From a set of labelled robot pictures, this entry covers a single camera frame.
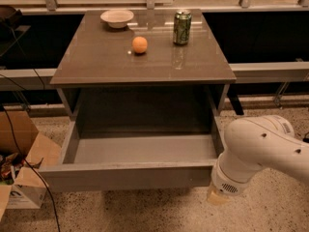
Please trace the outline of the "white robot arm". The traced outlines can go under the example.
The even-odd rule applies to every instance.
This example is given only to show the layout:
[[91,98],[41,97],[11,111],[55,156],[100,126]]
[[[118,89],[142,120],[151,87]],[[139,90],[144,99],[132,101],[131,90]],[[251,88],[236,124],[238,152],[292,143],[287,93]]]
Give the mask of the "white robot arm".
[[277,115],[240,118],[224,131],[225,149],[212,171],[207,201],[221,205],[272,168],[309,184],[309,144],[295,138],[289,121]]

